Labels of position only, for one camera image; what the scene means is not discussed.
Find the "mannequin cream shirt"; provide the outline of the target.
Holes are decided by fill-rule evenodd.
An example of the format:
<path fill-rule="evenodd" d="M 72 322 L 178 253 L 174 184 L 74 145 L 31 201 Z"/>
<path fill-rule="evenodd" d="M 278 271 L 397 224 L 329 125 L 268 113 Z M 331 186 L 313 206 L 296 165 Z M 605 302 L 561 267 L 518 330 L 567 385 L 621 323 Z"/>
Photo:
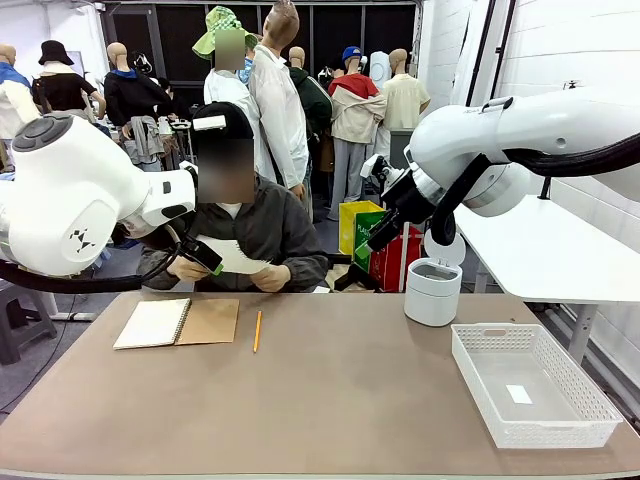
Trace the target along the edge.
<path fill-rule="evenodd" d="M 430 96 L 417 78 L 406 72 L 407 51 L 395 49 L 389 54 L 393 76 L 386 81 L 382 93 L 386 98 L 386 113 L 377 132 L 379 153 L 389 156 L 391 132 L 414 129 L 430 103 Z"/>

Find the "tall mannequin white shirt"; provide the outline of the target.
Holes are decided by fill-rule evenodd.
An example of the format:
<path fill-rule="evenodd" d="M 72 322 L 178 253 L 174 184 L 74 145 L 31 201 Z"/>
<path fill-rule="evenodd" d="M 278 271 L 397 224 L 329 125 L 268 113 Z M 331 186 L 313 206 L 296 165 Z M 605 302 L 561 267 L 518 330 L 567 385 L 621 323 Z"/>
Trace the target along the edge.
<path fill-rule="evenodd" d="M 291 0 L 277 0 L 268 13 L 262 40 L 255 47 L 249 90 L 260 111 L 266 145 L 281 184 L 306 199 L 304 178 L 309 151 L 306 117 L 282 50 L 295 38 L 299 17 Z"/>

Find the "white perforated plastic basket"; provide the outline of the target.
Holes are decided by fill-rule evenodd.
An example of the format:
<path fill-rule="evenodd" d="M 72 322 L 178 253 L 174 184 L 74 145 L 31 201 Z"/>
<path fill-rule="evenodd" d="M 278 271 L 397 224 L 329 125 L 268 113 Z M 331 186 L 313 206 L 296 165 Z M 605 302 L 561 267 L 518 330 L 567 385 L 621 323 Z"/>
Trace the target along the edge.
<path fill-rule="evenodd" d="M 499 449 L 601 448 L 623 422 L 541 325 L 453 324 L 451 352 Z M 523 385 L 533 404 L 515 404 L 507 384 Z"/>

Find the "black cap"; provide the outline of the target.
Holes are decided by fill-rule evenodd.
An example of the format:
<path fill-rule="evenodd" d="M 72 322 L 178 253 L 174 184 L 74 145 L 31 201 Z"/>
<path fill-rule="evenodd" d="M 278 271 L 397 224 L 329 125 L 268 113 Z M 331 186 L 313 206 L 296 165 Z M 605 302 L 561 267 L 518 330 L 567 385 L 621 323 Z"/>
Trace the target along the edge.
<path fill-rule="evenodd" d="M 192 129 L 199 137 L 252 140 L 251 125 L 243 110 L 230 102 L 212 102 L 193 115 Z"/>

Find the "spiral notebook brown cover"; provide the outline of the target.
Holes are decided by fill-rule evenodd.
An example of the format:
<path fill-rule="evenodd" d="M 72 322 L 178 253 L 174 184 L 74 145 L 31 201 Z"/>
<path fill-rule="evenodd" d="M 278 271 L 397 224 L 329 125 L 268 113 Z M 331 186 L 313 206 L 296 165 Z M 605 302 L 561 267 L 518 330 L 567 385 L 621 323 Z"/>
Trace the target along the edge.
<path fill-rule="evenodd" d="M 238 312 L 232 299 L 141 301 L 113 349 L 232 343 Z"/>

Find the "yellow recycling bin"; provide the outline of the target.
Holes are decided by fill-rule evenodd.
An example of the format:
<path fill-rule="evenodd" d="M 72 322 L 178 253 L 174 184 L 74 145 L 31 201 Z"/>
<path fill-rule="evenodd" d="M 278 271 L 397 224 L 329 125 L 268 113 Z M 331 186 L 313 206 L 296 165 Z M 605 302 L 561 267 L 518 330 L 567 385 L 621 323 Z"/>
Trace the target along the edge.
<path fill-rule="evenodd" d="M 358 213 L 380 211 L 384 209 L 369 200 L 345 202 L 339 205 L 339 251 L 342 254 L 353 254 L 355 216 Z"/>

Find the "mannequin black hoodie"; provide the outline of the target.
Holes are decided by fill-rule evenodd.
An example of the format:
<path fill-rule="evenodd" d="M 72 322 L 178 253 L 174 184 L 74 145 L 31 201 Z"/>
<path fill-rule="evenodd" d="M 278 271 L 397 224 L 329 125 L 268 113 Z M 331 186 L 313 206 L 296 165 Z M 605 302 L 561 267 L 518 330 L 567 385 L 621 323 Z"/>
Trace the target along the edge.
<path fill-rule="evenodd" d="M 124 127 L 133 117 L 168 116 L 173 113 L 167 93 L 148 76 L 128 63 L 124 44 L 107 46 L 107 56 L 113 69 L 104 78 L 106 114 L 116 127 Z"/>

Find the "white lidded trash bin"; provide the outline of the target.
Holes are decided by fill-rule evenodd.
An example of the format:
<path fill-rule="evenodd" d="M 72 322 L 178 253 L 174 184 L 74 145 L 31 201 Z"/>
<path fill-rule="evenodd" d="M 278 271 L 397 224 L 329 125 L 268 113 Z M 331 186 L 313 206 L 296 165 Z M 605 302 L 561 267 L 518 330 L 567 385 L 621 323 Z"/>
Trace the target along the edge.
<path fill-rule="evenodd" d="M 448 246 L 438 244 L 431 230 L 424 235 L 427 254 L 408 267 L 405 315 L 428 327 L 443 327 L 456 317 L 466 245 L 457 232 Z"/>

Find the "person's right hand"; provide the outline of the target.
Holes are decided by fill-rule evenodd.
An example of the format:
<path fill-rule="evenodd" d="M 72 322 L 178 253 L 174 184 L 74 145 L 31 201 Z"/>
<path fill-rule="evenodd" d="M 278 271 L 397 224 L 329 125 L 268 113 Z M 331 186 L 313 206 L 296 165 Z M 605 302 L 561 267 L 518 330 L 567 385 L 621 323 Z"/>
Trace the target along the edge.
<path fill-rule="evenodd" d="M 178 256 L 172 261 L 167 272 L 185 282 L 197 282 L 210 274 L 206 267 L 182 256 Z"/>

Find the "person's left forearm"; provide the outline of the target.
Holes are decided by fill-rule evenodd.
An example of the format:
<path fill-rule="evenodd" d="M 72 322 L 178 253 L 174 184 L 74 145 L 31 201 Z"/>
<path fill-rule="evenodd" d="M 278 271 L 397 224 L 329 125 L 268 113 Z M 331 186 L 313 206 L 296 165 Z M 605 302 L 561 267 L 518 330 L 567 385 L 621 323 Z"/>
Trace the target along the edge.
<path fill-rule="evenodd" d="M 290 271 L 290 280 L 284 287 L 286 292 L 310 292 L 318 286 L 326 285 L 329 262 L 322 254 L 291 257 L 285 260 L 284 265 Z"/>

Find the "person's right forearm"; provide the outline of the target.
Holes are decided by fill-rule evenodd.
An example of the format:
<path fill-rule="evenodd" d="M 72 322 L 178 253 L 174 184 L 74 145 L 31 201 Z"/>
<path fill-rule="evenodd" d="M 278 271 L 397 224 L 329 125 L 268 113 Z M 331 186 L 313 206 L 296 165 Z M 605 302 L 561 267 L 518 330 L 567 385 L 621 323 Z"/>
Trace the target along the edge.
<path fill-rule="evenodd" d="M 136 273 L 145 278 L 143 285 L 155 290 L 170 290 L 175 287 L 179 279 L 171 275 L 166 269 L 159 270 L 171 255 L 168 251 L 156 251 L 144 247 L 142 249 Z"/>

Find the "mannequin black shirt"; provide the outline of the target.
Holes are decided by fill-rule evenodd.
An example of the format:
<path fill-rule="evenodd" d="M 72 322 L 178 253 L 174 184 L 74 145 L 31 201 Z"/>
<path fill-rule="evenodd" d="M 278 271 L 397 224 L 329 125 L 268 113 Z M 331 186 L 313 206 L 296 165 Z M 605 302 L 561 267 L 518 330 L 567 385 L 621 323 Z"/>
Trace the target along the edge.
<path fill-rule="evenodd" d="M 106 100 L 98 90 L 71 66 L 59 62 L 47 62 L 31 88 L 34 102 L 42 111 L 70 112 L 92 122 L 88 109 L 97 102 L 95 115 L 102 120 L 106 113 Z"/>

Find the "green recycling bin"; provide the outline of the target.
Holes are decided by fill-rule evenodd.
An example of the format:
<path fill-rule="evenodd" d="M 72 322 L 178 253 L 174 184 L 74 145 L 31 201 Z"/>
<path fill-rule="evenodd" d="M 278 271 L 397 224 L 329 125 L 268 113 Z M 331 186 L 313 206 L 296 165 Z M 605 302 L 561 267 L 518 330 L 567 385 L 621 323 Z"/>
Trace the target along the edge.
<path fill-rule="evenodd" d="M 355 215 L 353 262 L 364 272 L 369 272 L 370 270 L 371 253 L 366 249 L 360 250 L 360 247 L 369 240 L 371 228 L 375 226 L 384 215 L 384 210 L 359 212 Z"/>

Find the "black bucket hat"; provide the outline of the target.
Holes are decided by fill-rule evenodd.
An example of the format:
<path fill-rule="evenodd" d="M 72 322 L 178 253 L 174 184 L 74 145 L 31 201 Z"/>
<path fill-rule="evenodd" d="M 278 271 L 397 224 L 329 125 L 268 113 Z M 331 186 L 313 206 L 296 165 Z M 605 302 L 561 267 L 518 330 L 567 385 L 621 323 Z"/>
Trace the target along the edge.
<path fill-rule="evenodd" d="M 65 46 L 56 40 L 46 40 L 41 44 L 41 56 L 38 63 L 45 65 L 47 62 L 59 62 L 67 66 L 74 64 L 68 56 Z"/>

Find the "red recycling bin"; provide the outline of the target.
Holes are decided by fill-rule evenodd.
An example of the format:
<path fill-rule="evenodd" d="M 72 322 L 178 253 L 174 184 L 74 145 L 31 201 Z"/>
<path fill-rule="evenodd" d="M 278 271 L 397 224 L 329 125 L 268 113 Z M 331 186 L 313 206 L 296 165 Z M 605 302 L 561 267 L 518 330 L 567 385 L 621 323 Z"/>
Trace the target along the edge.
<path fill-rule="evenodd" d="M 408 266 L 421 257 L 423 233 L 410 225 L 406 249 L 403 248 L 405 235 L 399 234 L 384 249 L 372 252 L 369 275 L 374 278 L 382 292 L 400 292 L 406 282 Z"/>

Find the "person in grey jacket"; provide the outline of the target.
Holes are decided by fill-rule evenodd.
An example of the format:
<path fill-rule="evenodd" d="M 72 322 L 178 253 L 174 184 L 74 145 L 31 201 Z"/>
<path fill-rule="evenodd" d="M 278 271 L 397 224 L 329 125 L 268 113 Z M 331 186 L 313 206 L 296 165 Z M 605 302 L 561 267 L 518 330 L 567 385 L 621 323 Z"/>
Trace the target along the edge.
<path fill-rule="evenodd" d="M 291 257 L 326 257 L 309 215 L 291 191 L 256 176 L 254 193 L 252 203 L 199 205 L 190 233 L 195 237 L 237 240 L 249 258 L 265 260 L 270 265 L 284 265 Z M 249 276 L 221 272 L 187 283 L 192 283 L 197 292 L 261 291 Z"/>

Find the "white table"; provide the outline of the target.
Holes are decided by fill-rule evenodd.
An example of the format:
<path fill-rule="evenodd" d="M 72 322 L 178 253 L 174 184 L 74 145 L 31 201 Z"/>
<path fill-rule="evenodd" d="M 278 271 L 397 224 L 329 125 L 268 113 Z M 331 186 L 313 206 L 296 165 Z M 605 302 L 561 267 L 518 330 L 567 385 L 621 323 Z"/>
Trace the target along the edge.
<path fill-rule="evenodd" d="M 580 307 L 568 347 L 578 362 L 600 305 L 640 303 L 640 254 L 550 200 L 527 195 L 494 217 L 461 205 L 455 219 L 479 259 L 476 293 L 493 278 L 525 302 Z"/>

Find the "torn white notebook sheet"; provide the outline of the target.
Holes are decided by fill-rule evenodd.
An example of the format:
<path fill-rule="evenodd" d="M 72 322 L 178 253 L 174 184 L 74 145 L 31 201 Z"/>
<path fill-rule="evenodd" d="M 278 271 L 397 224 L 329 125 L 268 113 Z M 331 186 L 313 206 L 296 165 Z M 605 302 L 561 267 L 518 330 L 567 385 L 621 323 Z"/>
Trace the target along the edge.
<path fill-rule="evenodd" d="M 204 243 L 222 258 L 221 264 L 223 272 L 253 275 L 270 265 L 268 261 L 249 258 L 241 250 L 237 240 L 222 240 L 205 235 L 198 235 L 196 239 Z"/>

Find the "person's left hand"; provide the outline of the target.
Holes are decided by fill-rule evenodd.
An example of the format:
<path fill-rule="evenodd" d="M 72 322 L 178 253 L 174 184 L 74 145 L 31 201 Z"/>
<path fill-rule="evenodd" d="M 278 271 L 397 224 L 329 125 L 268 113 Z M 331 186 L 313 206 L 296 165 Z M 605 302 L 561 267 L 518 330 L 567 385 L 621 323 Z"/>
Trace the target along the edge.
<path fill-rule="evenodd" d="M 268 265 L 249 278 L 262 292 L 277 293 L 291 280 L 291 272 L 286 265 Z"/>

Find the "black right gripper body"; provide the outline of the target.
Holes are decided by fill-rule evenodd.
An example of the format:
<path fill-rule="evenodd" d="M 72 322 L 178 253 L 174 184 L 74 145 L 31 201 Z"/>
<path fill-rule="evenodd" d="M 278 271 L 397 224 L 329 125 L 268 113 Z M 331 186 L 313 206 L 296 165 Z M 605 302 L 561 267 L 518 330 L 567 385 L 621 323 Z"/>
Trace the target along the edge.
<path fill-rule="evenodd" d="M 422 223 L 436 209 L 436 206 L 419 191 L 412 170 L 405 170 L 395 182 L 385 188 L 381 200 L 386 206 L 386 211 L 396 210 L 397 219 L 403 223 Z"/>

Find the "mannequin white blue jacket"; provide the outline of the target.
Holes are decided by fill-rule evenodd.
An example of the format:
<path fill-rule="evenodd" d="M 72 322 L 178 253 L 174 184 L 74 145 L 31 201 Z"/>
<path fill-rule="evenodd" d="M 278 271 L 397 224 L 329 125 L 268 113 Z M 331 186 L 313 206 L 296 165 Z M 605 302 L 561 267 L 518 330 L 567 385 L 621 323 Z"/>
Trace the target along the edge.
<path fill-rule="evenodd" d="M 41 115 L 31 84 L 14 68 L 15 60 L 15 48 L 0 43 L 0 140 L 6 141 Z"/>

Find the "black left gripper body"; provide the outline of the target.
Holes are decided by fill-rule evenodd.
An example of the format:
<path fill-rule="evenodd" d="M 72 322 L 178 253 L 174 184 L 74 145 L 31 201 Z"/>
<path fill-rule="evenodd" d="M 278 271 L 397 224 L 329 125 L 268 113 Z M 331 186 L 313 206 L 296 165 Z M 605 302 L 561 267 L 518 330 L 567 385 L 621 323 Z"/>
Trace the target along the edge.
<path fill-rule="evenodd" d="M 185 238 L 181 241 L 178 255 L 201 266 L 208 266 L 210 263 L 209 247 L 193 238 Z"/>

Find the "mannequin dark green jacket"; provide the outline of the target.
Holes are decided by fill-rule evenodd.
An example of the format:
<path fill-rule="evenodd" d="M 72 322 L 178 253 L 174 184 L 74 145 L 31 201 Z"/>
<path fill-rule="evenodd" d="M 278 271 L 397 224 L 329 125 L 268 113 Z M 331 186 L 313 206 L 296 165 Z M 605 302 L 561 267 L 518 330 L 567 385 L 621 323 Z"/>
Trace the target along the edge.
<path fill-rule="evenodd" d="M 290 77 L 297 89 L 305 118 L 307 143 L 313 167 L 326 174 L 334 171 L 333 146 L 329 129 L 332 102 L 328 93 L 304 69 L 305 51 L 302 47 L 289 49 Z"/>

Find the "white oval appliance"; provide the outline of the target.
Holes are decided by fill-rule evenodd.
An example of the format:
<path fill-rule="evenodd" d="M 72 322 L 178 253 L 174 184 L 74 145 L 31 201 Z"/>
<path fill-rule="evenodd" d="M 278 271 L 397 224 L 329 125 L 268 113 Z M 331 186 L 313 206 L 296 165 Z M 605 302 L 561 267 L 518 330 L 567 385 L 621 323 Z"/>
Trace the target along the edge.
<path fill-rule="evenodd" d="M 383 51 L 372 52 L 368 65 L 371 80 L 381 89 L 392 76 L 389 55 Z"/>

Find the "grey plastic stool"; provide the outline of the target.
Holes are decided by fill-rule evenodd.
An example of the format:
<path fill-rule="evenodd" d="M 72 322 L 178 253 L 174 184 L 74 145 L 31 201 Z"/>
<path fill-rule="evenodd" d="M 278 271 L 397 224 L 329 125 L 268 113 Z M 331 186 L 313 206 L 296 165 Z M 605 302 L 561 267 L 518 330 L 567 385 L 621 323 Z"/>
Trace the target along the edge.
<path fill-rule="evenodd" d="M 0 365 L 17 363 L 20 348 L 38 337 L 57 337 L 40 293 L 0 281 Z"/>

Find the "black floor stand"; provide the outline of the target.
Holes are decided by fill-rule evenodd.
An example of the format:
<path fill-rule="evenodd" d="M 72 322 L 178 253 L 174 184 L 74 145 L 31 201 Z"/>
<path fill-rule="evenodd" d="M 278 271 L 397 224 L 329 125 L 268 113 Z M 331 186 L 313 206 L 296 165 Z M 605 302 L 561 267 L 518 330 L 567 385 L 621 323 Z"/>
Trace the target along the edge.
<path fill-rule="evenodd" d="M 334 291 L 345 291 L 351 285 L 358 285 L 368 291 L 379 291 L 378 281 L 356 265 L 349 255 L 327 253 L 326 257 L 331 269 L 334 269 L 336 266 L 347 266 L 346 272 L 333 280 L 332 289 Z"/>

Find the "green checked sun hat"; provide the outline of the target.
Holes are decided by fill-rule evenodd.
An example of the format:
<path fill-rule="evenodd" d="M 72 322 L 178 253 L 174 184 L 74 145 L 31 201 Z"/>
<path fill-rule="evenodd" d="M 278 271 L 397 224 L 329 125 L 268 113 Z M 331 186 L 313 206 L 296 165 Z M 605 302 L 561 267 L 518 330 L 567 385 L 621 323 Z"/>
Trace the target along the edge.
<path fill-rule="evenodd" d="M 244 47 L 253 50 L 257 43 L 257 37 L 243 28 L 236 14 L 224 6 L 214 7 L 205 16 L 206 32 L 192 46 L 192 51 L 198 57 L 210 60 L 216 47 L 216 34 L 222 31 L 238 30 L 242 33 Z"/>

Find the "grey hanging clothes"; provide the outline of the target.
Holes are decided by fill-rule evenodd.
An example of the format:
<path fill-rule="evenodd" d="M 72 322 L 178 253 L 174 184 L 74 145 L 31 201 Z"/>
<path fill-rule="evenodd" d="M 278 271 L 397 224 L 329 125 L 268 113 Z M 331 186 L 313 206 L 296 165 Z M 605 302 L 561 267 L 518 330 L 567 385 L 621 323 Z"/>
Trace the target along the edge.
<path fill-rule="evenodd" d="M 147 115 L 133 116 L 126 126 L 128 137 L 124 136 L 124 149 L 132 164 L 146 172 L 161 171 L 164 146 L 156 120 Z"/>

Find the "mannequin red beige jacket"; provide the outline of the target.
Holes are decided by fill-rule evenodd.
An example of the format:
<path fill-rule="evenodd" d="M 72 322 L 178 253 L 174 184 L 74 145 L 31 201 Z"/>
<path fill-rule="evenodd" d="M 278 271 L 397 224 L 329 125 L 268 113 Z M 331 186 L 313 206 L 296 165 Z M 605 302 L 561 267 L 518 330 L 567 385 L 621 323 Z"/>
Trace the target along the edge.
<path fill-rule="evenodd" d="M 385 97 L 371 78 L 359 72 L 361 59 L 351 57 L 343 62 L 346 72 L 329 85 L 334 174 L 327 218 L 332 221 L 339 219 L 341 203 L 355 202 L 361 197 L 360 171 L 366 149 L 373 142 L 377 125 L 386 112 Z"/>

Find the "white stand foot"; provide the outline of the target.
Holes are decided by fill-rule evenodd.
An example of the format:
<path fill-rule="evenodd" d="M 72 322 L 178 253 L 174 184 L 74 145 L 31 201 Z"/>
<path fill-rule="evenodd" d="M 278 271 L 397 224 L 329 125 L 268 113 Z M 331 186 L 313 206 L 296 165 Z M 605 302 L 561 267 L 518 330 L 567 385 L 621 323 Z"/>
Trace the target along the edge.
<path fill-rule="evenodd" d="M 74 307 L 69 312 L 60 311 L 53 293 L 41 292 L 40 297 L 47 314 L 54 321 L 93 322 L 97 318 L 96 313 L 75 312 Z"/>

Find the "grey cabinet box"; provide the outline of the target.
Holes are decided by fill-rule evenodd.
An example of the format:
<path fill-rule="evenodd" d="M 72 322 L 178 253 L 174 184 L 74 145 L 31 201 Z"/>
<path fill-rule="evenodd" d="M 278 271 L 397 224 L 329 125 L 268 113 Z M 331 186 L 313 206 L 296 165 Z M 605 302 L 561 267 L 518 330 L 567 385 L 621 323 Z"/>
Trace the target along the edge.
<path fill-rule="evenodd" d="M 389 162 L 392 167 L 397 169 L 406 169 L 411 161 L 410 157 L 406 157 L 404 150 L 409 145 L 412 129 L 397 129 L 390 132 L 390 155 Z"/>

